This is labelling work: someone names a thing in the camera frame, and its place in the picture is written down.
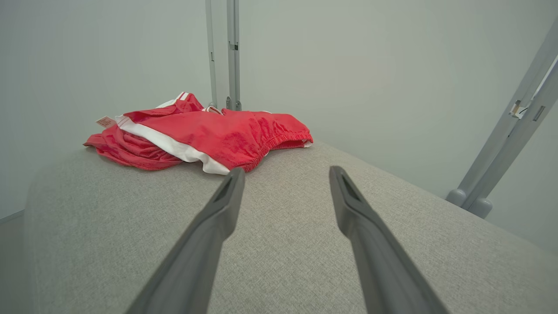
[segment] gathered red fabric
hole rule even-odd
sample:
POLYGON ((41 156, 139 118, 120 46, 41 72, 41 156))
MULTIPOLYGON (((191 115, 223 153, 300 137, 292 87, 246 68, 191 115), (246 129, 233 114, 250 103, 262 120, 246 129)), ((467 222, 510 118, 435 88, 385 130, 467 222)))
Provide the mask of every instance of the gathered red fabric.
POLYGON ((169 106, 116 117, 116 126, 85 145, 146 170, 201 160, 204 171, 226 174, 238 166, 251 171, 270 150, 313 143, 308 128, 291 115, 206 109, 193 94, 182 93, 169 106))

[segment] clothing tag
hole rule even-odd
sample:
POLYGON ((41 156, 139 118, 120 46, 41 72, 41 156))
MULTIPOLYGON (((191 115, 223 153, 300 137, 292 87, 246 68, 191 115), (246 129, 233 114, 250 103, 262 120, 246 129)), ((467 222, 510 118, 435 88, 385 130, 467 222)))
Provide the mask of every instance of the clothing tag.
POLYGON ((105 129, 108 129, 108 128, 110 128, 111 126, 113 126, 113 125, 116 124, 116 121, 115 121, 115 120, 113 120, 113 119, 111 119, 111 118, 109 118, 109 117, 107 117, 107 116, 104 116, 104 117, 100 118, 99 120, 97 120, 97 121, 95 121, 95 122, 96 122, 98 125, 100 125, 100 126, 102 126, 103 128, 105 128, 105 129))

